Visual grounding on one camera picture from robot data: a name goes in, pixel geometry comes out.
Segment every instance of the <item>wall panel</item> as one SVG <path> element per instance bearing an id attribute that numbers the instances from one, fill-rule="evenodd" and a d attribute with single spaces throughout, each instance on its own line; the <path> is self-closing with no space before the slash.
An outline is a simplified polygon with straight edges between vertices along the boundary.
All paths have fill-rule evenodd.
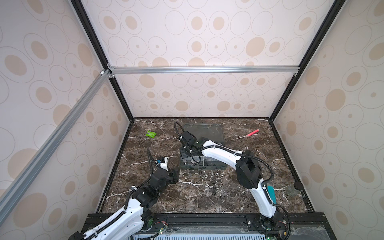
<path id="1" fill-rule="evenodd" d="M 349 1 L 275 121 L 339 240 L 384 234 L 383 3 Z"/>
<path id="2" fill-rule="evenodd" d="M 112 66 L 298 65 L 333 0 L 83 0 Z"/>
<path id="3" fill-rule="evenodd" d="M 1 240 L 68 239 L 94 213 L 128 118 L 108 81 L 0 228 Z"/>
<path id="4" fill-rule="evenodd" d="M 100 70 L 66 0 L 0 2 L 0 196 Z"/>
<path id="5" fill-rule="evenodd" d="M 117 74 L 135 117 L 269 117 L 293 73 Z"/>

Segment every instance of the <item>red marker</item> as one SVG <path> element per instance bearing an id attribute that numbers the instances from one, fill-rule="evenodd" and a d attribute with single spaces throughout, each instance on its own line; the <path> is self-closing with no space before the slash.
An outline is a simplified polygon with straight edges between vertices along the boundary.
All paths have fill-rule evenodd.
<path id="1" fill-rule="evenodd" d="M 259 129 L 256 129 L 256 130 L 254 130 L 253 132 L 251 132 L 250 134 L 246 135 L 245 137 L 249 137 L 249 136 L 251 136 L 251 135 L 257 133 L 258 131 L 259 131 Z"/>

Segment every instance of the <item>blue component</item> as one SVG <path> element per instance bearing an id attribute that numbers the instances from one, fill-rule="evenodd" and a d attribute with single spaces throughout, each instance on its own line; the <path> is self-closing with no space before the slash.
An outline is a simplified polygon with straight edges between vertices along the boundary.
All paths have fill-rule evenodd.
<path id="1" fill-rule="evenodd" d="M 266 189 L 268 190 L 269 196 L 271 197 L 273 203 L 276 204 L 275 190 L 272 186 L 267 186 Z"/>

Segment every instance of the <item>green snack bag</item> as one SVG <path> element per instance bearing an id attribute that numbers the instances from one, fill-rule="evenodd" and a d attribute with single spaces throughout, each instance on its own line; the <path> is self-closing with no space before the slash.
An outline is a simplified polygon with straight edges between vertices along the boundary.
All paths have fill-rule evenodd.
<path id="1" fill-rule="evenodd" d="M 146 136 L 148 136 L 148 137 L 155 137 L 156 136 L 156 133 L 155 132 L 151 132 L 151 131 L 148 131 L 147 132 L 147 134 L 146 134 Z"/>

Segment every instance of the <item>aluminum frame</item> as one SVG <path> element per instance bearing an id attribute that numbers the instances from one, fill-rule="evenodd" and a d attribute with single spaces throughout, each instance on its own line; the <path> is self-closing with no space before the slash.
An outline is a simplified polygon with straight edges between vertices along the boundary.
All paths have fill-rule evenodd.
<path id="1" fill-rule="evenodd" d="M 112 74 L 132 73 L 297 73 L 299 66 L 196 66 L 196 67 L 111 67 Z"/>
<path id="2" fill-rule="evenodd" d="M 0 226 L 4 223 L 19 200 L 23 197 L 28 187 L 32 184 L 33 180 L 37 177 L 50 157 L 56 151 L 64 137 L 79 119 L 97 91 L 101 88 L 103 83 L 111 77 L 109 70 L 103 70 L 101 73 L 103 74 L 100 74 L 93 81 L 87 91 L 67 114 L 65 119 L 59 124 L 59 126 L 57 126 L 55 131 L 45 141 L 44 145 L 35 154 L 30 163 L 24 168 L 23 172 L 19 174 L 19 176 L 8 188 L 4 197 L 0 201 Z"/>

